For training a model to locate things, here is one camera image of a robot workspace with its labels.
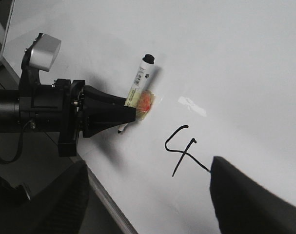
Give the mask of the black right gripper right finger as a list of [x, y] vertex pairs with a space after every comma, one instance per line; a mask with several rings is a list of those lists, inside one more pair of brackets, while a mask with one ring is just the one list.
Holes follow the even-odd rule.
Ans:
[[213, 158], [210, 195], [223, 234], [296, 234], [296, 207], [220, 156]]

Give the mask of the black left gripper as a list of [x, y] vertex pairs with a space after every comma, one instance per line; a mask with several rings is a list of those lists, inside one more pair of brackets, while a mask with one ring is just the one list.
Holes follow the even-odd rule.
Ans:
[[80, 131], [79, 96], [82, 91], [84, 138], [136, 120], [136, 109], [124, 106], [126, 98], [85, 85], [84, 80], [59, 78], [51, 85], [41, 84], [41, 70], [29, 65], [33, 45], [26, 49], [21, 63], [20, 119], [31, 121], [39, 132], [58, 132], [59, 156], [77, 156]]

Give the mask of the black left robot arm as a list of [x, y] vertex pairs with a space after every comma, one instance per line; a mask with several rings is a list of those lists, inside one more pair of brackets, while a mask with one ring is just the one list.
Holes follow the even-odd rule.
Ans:
[[59, 78], [51, 85], [39, 80], [31, 64], [30, 46], [21, 63], [16, 90], [0, 90], [0, 133], [53, 132], [59, 134], [58, 153], [77, 155], [79, 136], [85, 138], [136, 119], [136, 110], [125, 99], [101, 92], [84, 80]]

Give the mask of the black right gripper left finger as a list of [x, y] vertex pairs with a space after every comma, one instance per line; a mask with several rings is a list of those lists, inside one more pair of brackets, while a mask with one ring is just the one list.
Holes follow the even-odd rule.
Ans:
[[0, 176], [0, 234], [77, 234], [89, 191], [85, 161], [72, 164], [32, 198]]

